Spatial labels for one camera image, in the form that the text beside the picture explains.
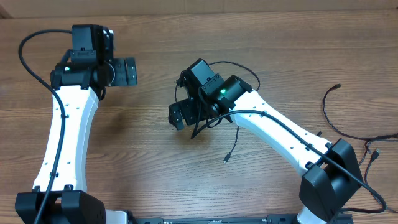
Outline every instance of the wooden table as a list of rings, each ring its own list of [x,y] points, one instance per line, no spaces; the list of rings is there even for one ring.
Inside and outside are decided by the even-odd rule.
[[[17,48],[28,34],[101,24],[116,34],[117,57],[135,57],[139,84],[108,88],[91,127],[86,178],[88,193],[109,209],[137,217],[258,217],[302,208],[300,178],[253,134],[242,129],[229,162],[236,127],[223,122],[190,140],[193,127],[177,132],[167,121],[174,81],[198,58],[230,60],[258,73],[263,98],[312,133],[335,133],[322,115],[344,132],[375,136],[398,127],[398,11],[266,12],[185,16],[89,17],[1,20],[0,27],[0,219],[20,223],[18,192],[36,178],[49,136],[51,94],[19,63]],[[24,57],[49,82],[67,34],[46,34],[27,43]],[[225,78],[248,72],[215,65]],[[184,98],[178,91],[178,98]],[[347,139],[363,154],[363,142]],[[381,155],[369,183],[398,209],[397,144],[377,143]],[[347,206],[377,208],[364,189]],[[356,223],[397,223],[397,215],[354,215]]]

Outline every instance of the white plastic part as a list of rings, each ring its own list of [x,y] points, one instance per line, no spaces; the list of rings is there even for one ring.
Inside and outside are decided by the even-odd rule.
[[[129,217],[127,212],[105,210],[105,223],[106,224],[127,224]]]
[[[269,115],[272,115],[279,121],[283,122],[306,142],[312,144],[315,149],[318,149],[322,153],[327,152],[328,148],[325,145],[326,143],[329,143],[328,140],[302,129],[300,126],[287,119],[274,108],[269,106],[261,98],[258,92],[253,90],[251,93],[244,93],[235,101],[235,104],[236,106],[230,111],[265,111]],[[305,165],[308,162],[316,163],[320,158],[318,154],[306,149],[304,144],[300,143],[298,139],[292,136],[282,126],[269,118],[262,117],[259,114],[238,113],[231,115],[231,119],[238,126],[250,130],[275,149],[293,166],[299,176],[303,176],[304,173],[308,171],[307,168],[305,168]]]
[[[297,221],[301,224],[325,224],[326,221],[314,215],[306,206],[297,215]]]
[[[65,135],[58,163],[58,177],[55,178],[52,191],[63,190],[67,184],[74,190],[87,191],[86,155],[88,136],[94,113],[98,108],[98,97],[89,88],[82,90],[80,86],[62,86],[57,91],[62,100],[65,114],[69,116],[65,123]],[[61,130],[61,111],[53,96],[53,117],[47,150],[40,172],[35,179],[33,188],[40,186],[46,191],[50,180]]]

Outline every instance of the cable plug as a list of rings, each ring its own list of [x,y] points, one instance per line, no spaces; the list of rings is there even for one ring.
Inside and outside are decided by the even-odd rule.
[[[225,158],[224,158],[224,164],[226,164],[229,161],[229,158],[231,157],[231,153],[228,153]]]
[[[371,155],[371,162],[375,161],[380,155],[380,149],[376,149]]]

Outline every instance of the wall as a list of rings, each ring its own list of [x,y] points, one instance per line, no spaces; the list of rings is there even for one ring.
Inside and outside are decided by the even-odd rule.
[[[395,9],[398,0],[0,0],[5,18]]]

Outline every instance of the wooden surface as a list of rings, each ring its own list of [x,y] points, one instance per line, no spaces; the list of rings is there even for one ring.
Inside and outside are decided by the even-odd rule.
[[[398,0],[0,0],[5,18],[395,9]]]
[[[300,178],[267,144],[242,129],[232,158],[235,125],[223,122],[190,140],[192,127],[177,132],[167,121],[174,81],[198,58],[230,60],[261,78],[260,94],[308,131],[340,136],[321,111],[330,94],[330,119],[357,136],[397,131],[398,11],[314,11],[195,16],[90,17],[1,20],[0,27],[0,219],[20,223],[18,192],[28,192],[48,140],[52,99],[19,63],[17,48],[28,34],[72,24],[102,24],[116,34],[116,57],[134,56],[138,86],[108,88],[91,127],[86,178],[88,193],[106,208],[137,217],[258,217],[302,208]],[[67,34],[46,34],[27,43],[24,57],[49,82]],[[224,77],[250,74],[217,65]],[[178,98],[184,98],[178,91]],[[360,141],[347,139],[363,153]],[[369,183],[398,209],[397,144],[378,143],[379,159]],[[363,189],[347,206],[377,208]],[[355,214],[356,223],[397,223],[398,216]]]

